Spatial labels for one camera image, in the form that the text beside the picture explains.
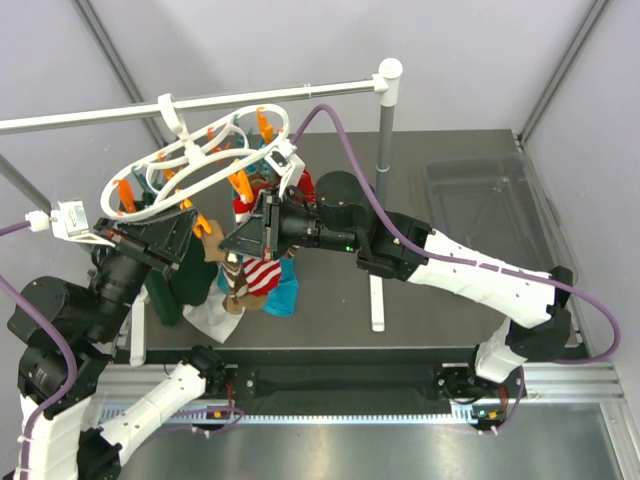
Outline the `brown striped sock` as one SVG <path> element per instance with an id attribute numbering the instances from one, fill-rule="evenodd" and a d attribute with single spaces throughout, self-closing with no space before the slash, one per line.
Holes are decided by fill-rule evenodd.
<path id="1" fill-rule="evenodd" d="M 224 310 L 230 314 L 241 314 L 244 310 L 241 299 L 248 294 L 248 283 L 242 262 L 235 254 L 220 248 L 224 232 L 219 223 L 213 219 L 207 220 L 207 223 L 209 229 L 205 230 L 201 236 L 204 260 L 219 263 L 222 267 L 223 278 L 227 284 L 227 294 L 223 300 Z"/>
<path id="2" fill-rule="evenodd" d="M 252 191 L 258 192 L 273 187 L 273 183 L 269 178 L 264 177 L 260 172 L 256 171 L 247 175 Z"/>

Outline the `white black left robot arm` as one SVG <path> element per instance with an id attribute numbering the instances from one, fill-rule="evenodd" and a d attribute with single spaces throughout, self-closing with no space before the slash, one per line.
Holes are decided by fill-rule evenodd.
<path id="1" fill-rule="evenodd" d="M 197 217 L 193 208 L 171 208 L 136 223 L 101 218 L 90 231 L 97 238 L 91 252 L 96 272 L 88 286 L 52 276 L 22 291 L 1 285 L 16 304 L 7 327 L 26 346 L 17 382 L 20 453 L 8 478 L 115 479 L 168 419 L 224 390 L 223 360 L 211 348 L 195 346 L 121 416 L 83 426 L 99 377 L 113 359 L 98 345 L 116 339 L 150 272 L 179 268 Z"/>

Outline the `red snowflake sock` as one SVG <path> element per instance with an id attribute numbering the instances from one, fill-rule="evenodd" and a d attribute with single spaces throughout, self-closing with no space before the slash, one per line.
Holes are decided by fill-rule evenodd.
<path id="1" fill-rule="evenodd" d="M 316 188 L 311 173 L 305 169 L 297 183 L 297 188 L 302 192 L 307 202 L 316 201 Z"/>

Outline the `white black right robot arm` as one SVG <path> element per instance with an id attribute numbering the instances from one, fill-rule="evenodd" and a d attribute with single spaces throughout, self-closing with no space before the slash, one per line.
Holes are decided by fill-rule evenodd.
<path id="1" fill-rule="evenodd" d="M 262 191 L 221 250 L 265 261 L 293 247 L 352 253 L 373 276 L 439 288 L 499 312 L 503 324 L 476 347 L 466 372 L 481 396 L 527 361 L 560 358 L 571 330 L 568 269 L 519 270 L 469 249 L 425 222 L 381 209 L 369 185 L 349 172 L 322 176 L 315 190 L 312 204 L 294 187 Z"/>

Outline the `red white striped sock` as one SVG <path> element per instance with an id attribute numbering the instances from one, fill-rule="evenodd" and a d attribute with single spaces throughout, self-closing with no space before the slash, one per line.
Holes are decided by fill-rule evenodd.
<path id="1" fill-rule="evenodd" d="M 235 223 L 240 225 L 253 211 L 261 188 L 253 188 L 253 199 L 247 201 L 241 195 L 232 200 Z M 268 296 L 280 281 L 282 269 L 279 261 L 266 261 L 246 257 L 243 260 L 243 272 L 248 283 L 248 292 L 256 297 Z"/>

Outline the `white round clip hanger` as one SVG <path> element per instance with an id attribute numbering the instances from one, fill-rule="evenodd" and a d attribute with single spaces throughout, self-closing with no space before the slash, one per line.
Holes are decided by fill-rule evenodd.
<path id="1" fill-rule="evenodd" d="M 272 150 L 283 144 L 290 133 L 290 120 L 287 111 L 275 104 L 249 105 L 239 108 L 193 133 L 188 130 L 184 116 L 177 111 L 176 102 L 171 94 L 159 96 L 158 106 L 165 124 L 177 135 L 178 139 L 169 146 L 127 165 L 112 177 L 100 196 L 100 208 L 110 219 L 136 222 L 159 214 L 263 159 Z M 243 146 L 221 150 L 217 153 L 213 151 L 229 133 L 237 130 L 233 123 L 235 117 L 244 117 L 258 112 L 273 113 L 281 120 L 281 129 L 271 142 L 260 149 Z M 179 183 L 190 175 L 225 159 L 231 159 L 233 163 L 180 192 L 175 191 Z M 150 207 L 136 213 L 119 213 L 111 207 L 111 196 L 116 187 L 134 170 L 165 170 L 175 167 L 182 169 L 156 193 L 156 199 Z"/>

